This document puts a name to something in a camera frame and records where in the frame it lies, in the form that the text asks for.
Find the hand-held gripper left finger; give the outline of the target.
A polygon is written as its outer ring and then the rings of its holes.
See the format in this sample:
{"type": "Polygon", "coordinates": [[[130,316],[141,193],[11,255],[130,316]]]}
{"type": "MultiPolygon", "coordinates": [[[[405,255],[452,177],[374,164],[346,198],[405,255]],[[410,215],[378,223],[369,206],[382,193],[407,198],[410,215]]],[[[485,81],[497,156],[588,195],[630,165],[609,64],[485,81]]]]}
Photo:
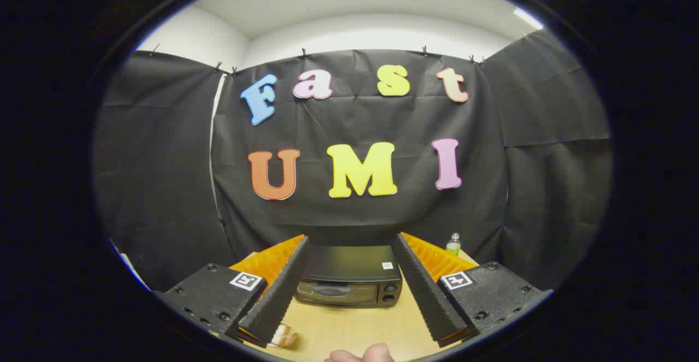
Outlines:
{"type": "Polygon", "coordinates": [[[299,235],[231,266],[207,263],[156,295],[211,335],[265,348],[289,309],[308,253],[308,237],[299,235]]]}

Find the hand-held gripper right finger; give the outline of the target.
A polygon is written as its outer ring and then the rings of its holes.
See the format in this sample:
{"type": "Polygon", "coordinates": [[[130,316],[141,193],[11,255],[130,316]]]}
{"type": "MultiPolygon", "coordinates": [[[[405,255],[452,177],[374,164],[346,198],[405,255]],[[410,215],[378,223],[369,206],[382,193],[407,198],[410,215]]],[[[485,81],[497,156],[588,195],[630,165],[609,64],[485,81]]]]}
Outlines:
{"type": "Polygon", "coordinates": [[[441,347],[489,335],[552,293],[501,263],[474,265],[407,233],[395,237],[392,250],[431,337],[441,347]]]}

